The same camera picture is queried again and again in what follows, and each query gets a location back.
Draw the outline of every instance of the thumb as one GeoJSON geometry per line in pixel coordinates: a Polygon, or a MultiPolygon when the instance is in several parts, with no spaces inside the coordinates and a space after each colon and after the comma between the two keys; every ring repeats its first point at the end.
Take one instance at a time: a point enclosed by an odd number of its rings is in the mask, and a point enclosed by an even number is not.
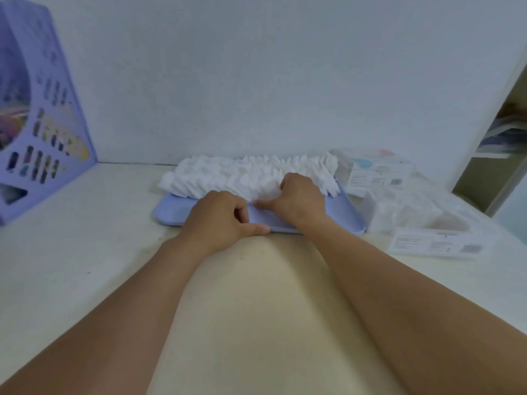
{"type": "Polygon", "coordinates": [[[271,232],[271,227],[259,223],[241,223],[241,235],[251,237],[252,235],[265,235],[271,232]]]}
{"type": "Polygon", "coordinates": [[[267,211],[272,211],[274,206],[275,199],[257,199],[253,202],[253,206],[257,209],[265,209],[267,211]]]}

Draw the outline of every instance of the person's right arm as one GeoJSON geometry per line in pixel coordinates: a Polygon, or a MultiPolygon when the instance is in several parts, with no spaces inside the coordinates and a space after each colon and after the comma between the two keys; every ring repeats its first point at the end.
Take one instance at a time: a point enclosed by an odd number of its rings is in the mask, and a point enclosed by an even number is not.
{"type": "Polygon", "coordinates": [[[527,394],[527,336],[335,223],[304,176],[257,201],[313,242],[379,350],[415,394],[527,394]]]}

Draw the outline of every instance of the table surface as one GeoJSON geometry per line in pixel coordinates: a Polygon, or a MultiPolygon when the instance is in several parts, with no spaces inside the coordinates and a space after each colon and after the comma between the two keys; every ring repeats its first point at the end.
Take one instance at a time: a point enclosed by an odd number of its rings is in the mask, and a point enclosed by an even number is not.
{"type": "MultiPolygon", "coordinates": [[[[168,169],[99,164],[0,227],[0,382],[178,232],[151,217],[168,169]]],[[[492,254],[476,261],[394,256],[527,333],[527,247],[499,230],[492,254]]],[[[201,265],[148,391],[175,392],[404,393],[324,261],[295,234],[244,239],[201,265]]]]}

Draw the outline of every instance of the cotton pad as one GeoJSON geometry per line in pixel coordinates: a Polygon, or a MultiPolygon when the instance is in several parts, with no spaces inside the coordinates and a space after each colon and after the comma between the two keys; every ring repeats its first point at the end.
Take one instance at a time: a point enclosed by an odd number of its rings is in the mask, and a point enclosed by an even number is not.
{"type": "Polygon", "coordinates": [[[337,157],[330,153],[280,159],[276,156],[245,156],[241,159],[193,156],[166,172],[159,187],[179,197],[199,199],[209,191],[227,190],[252,203],[280,195],[286,173],[300,173],[313,180],[324,195],[340,192],[333,175],[337,157]]]}

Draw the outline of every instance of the pink circle on box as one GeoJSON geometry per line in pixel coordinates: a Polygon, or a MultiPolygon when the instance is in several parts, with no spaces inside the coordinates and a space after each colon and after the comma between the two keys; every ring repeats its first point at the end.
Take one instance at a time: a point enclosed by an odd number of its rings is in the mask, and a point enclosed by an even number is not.
{"type": "Polygon", "coordinates": [[[395,156],[395,154],[392,151],[389,151],[387,149],[381,149],[379,150],[379,152],[382,156],[395,156]]]}

